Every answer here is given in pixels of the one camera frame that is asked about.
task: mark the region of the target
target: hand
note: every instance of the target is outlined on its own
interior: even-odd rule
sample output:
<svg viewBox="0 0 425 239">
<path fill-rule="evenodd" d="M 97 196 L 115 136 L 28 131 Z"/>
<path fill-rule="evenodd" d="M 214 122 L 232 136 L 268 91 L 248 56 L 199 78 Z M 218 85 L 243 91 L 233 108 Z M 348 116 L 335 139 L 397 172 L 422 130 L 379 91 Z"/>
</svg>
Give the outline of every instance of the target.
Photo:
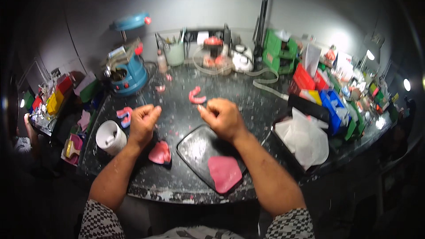
<svg viewBox="0 0 425 239">
<path fill-rule="evenodd" d="M 24 115 L 24 122 L 25 122 L 25 125 L 29 125 L 29 113 L 26 113 Z"/>
<path fill-rule="evenodd" d="M 152 139 L 153 128 L 161 115 L 161 107 L 152 104 L 136 108 L 131 114 L 128 143 L 142 150 Z"/>
<path fill-rule="evenodd" d="M 211 129 L 231 144 L 249 134 L 238 107 L 229 100 L 211 99 L 206 108 L 198 105 L 198 111 Z"/>
</svg>

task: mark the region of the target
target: tray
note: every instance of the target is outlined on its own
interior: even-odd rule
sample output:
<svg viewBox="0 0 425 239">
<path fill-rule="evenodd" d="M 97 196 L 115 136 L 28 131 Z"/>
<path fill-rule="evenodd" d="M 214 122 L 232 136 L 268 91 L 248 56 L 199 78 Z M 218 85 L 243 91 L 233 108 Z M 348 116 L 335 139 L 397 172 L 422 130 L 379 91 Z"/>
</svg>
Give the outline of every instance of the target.
<svg viewBox="0 0 425 239">
<path fill-rule="evenodd" d="M 187 165 L 215 189 L 214 180 L 211 178 L 208 160 L 212 156 L 233 156 L 243 172 L 247 169 L 238 151 L 227 141 L 218 138 L 217 134 L 207 125 L 201 125 L 192 130 L 177 144 L 178 155 Z"/>
</svg>

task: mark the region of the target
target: pink wax sheet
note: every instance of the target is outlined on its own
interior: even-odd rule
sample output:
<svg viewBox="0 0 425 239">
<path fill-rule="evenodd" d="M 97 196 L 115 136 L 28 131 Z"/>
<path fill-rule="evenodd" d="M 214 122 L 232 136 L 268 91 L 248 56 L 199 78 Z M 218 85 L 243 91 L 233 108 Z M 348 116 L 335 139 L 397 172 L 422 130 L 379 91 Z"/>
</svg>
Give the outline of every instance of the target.
<svg viewBox="0 0 425 239">
<path fill-rule="evenodd" d="M 77 124 L 81 126 L 81 129 L 85 131 L 88 123 L 90 122 L 90 113 L 86 110 L 82 110 L 81 119 L 78 120 Z"/>
<path fill-rule="evenodd" d="M 171 153 L 167 142 L 158 142 L 149 153 L 148 158 L 154 163 L 169 164 L 171 162 Z"/>
<path fill-rule="evenodd" d="M 234 157 L 212 156 L 208 159 L 208 168 L 214 180 L 215 189 L 220 194 L 229 191 L 242 179 L 241 169 Z"/>
</svg>

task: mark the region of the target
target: yellow storage bin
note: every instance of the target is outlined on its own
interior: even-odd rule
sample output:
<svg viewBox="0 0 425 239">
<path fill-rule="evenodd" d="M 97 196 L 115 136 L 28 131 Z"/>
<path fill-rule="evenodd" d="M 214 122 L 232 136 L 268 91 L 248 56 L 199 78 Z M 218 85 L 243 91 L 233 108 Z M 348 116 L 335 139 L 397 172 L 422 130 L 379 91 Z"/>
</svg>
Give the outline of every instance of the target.
<svg viewBox="0 0 425 239">
<path fill-rule="evenodd" d="M 48 102 L 47 102 L 47 113 L 50 115 L 56 114 L 59 111 L 60 105 L 63 101 L 63 94 L 60 92 L 60 90 L 57 90 L 55 93 L 53 93 Z"/>
</svg>

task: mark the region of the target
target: wall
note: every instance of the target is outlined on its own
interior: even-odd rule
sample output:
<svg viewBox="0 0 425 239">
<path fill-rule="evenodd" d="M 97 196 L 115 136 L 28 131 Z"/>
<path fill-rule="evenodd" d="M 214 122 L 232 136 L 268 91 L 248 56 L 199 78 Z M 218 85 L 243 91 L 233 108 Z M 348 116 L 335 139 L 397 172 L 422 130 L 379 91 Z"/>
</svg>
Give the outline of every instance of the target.
<svg viewBox="0 0 425 239">
<path fill-rule="evenodd" d="M 317 42 L 335 43 L 361 59 L 366 52 L 362 42 L 373 35 L 375 24 L 383 31 L 388 27 L 385 15 L 379 15 L 379 4 L 380 0 L 270 0 L 266 25 L 298 36 L 313 34 Z M 260 7 L 261 0 L 32 0 L 23 16 L 34 18 L 30 23 L 23 19 L 26 35 L 21 46 L 31 46 L 34 52 L 25 50 L 31 54 L 21 63 L 25 68 L 35 55 L 49 72 L 56 67 L 62 72 L 83 71 L 76 49 L 84 67 L 100 74 L 98 64 L 121 41 L 119 32 L 110 31 L 109 24 L 143 11 L 150 13 L 152 23 L 127 35 L 129 39 L 141 36 L 146 60 L 156 59 L 155 32 L 177 35 L 183 26 L 222 27 L 227 23 L 253 47 Z M 386 34 L 384 46 L 391 40 L 388 30 Z M 387 57 L 382 56 L 381 65 Z"/>
</svg>

